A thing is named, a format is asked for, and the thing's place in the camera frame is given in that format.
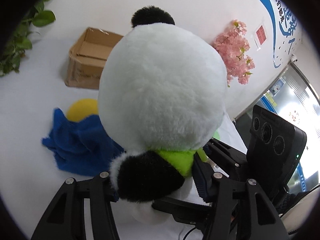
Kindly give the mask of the blue knitted cloth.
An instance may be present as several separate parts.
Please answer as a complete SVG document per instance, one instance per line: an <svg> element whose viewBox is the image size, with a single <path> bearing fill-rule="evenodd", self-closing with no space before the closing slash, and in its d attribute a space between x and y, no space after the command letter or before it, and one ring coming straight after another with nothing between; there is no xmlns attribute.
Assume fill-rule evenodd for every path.
<svg viewBox="0 0 320 240"><path fill-rule="evenodd" d="M96 176L110 169L111 161L124 149L105 132L98 115L79 122L53 111L53 125L42 145L53 152L57 168L81 176Z"/></svg>

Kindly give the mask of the pink blossom artificial tree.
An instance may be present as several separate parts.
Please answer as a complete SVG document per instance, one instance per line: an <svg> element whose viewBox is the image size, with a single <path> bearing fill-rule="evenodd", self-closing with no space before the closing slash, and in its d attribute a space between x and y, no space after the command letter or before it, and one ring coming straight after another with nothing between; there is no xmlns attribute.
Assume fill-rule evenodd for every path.
<svg viewBox="0 0 320 240"><path fill-rule="evenodd" d="M246 33L246 24L233 20L211 43L225 63L228 85L234 79L237 79L241 85L248 84L252 70L255 68L253 59L247 54L250 45L245 38Z"/></svg>

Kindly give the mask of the green leafy plant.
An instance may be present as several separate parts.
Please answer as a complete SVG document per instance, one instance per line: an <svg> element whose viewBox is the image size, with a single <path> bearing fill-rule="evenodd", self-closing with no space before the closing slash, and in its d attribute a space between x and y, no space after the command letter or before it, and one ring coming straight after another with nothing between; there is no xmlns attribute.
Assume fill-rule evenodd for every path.
<svg viewBox="0 0 320 240"><path fill-rule="evenodd" d="M49 1L38 0L9 36L1 51L1 77L11 72L20 72L21 59L25 57L26 51L33 48L29 36L35 32L31 31L31 27L42 28L56 21L55 14L45 9L45 4Z"/></svg>

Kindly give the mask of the panda plush toy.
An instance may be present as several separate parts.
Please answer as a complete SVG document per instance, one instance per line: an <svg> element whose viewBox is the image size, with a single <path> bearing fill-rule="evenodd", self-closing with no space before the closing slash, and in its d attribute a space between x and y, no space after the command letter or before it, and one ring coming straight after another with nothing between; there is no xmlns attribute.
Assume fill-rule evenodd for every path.
<svg viewBox="0 0 320 240"><path fill-rule="evenodd" d="M122 148L108 168L116 194L134 219L161 224L168 215L153 203L188 197L194 155L205 158L222 124L227 69L211 45L159 7L137 10L131 25L101 74L98 114Z"/></svg>

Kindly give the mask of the cardboard box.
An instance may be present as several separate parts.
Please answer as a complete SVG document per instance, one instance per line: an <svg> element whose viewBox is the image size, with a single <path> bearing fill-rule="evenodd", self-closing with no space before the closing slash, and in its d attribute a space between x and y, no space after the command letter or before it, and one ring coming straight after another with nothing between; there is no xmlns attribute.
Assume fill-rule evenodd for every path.
<svg viewBox="0 0 320 240"><path fill-rule="evenodd" d="M98 89L106 60L122 36L88 27L69 50L65 85Z"/></svg>

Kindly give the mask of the yellow plush ball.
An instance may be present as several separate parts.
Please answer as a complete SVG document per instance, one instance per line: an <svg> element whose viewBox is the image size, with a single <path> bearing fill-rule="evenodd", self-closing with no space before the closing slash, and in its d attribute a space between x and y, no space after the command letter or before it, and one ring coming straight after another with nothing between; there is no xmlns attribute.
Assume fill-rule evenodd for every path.
<svg viewBox="0 0 320 240"><path fill-rule="evenodd" d="M80 122L90 115L98 115L97 99L80 99L71 104L66 113L69 121Z"/></svg>

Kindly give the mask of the red wall sign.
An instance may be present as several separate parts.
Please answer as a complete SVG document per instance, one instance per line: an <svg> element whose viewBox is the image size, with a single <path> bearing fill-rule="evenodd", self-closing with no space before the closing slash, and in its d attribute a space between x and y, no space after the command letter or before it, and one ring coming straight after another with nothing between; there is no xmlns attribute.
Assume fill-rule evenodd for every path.
<svg viewBox="0 0 320 240"><path fill-rule="evenodd" d="M264 21L261 21L252 32L252 37L257 51L261 50L268 41L267 28Z"/></svg>

